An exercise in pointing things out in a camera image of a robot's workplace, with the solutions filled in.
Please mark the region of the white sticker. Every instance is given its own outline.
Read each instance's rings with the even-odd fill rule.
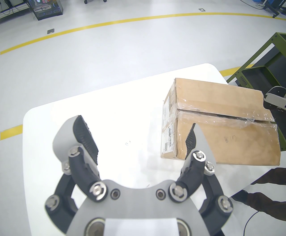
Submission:
[[[169,96],[168,99],[166,100],[165,104],[163,105],[163,126],[162,128],[165,127],[165,125],[168,123],[169,121]]]
[[[161,152],[167,153],[174,150],[174,129],[173,124],[170,124],[162,133]]]

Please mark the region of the person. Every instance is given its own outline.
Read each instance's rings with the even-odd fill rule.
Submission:
[[[252,185],[265,183],[286,185],[286,168],[278,167],[271,169],[265,175],[253,182]],[[265,212],[278,220],[286,221],[286,202],[273,201],[263,193],[248,193],[245,190],[241,190],[234,194],[232,198],[257,211]]]

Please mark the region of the barcode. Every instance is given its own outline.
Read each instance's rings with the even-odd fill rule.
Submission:
[[[169,147],[171,147],[172,144],[171,140],[172,140],[172,128],[169,127]]]

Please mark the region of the robot arm part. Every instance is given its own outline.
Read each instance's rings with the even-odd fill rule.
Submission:
[[[223,195],[214,174],[215,160],[199,125],[194,124],[190,133],[196,141],[189,145],[177,181],[165,180],[150,188],[130,189],[100,179],[98,149],[86,123],[81,116],[68,119],[53,142],[64,174],[46,201],[48,216],[67,236],[109,236],[107,225],[111,219],[169,218],[177,220],[180,236],[216,234],[228,220],[233,205]],[[79,209],[71,198],[75,184],[87,196]],[[198,211],[190,196],[200,184],[207,199]]]

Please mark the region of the floor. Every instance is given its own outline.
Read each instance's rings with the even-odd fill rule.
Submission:
[[[245,0],[255,6],[252,0]],[[62,0],[64,14],[42,21],[27,14],[0,24],[0,131],[22,124],[36,106],[96,89],[201,63],[218,70],[244,64],[275,32],[281,19],[240,0]],[[18,47],[47,35],[110,21],[168,14],[220,13],[132,20],[91,27]],[[0,141],[1,235],[30,236],[22,168],[22,135]],[[286,201],[284,186],[249,186]],[[235,202],[243,228],[254,210]],[[245,235],[284,235],[286,222],[256,214]]]

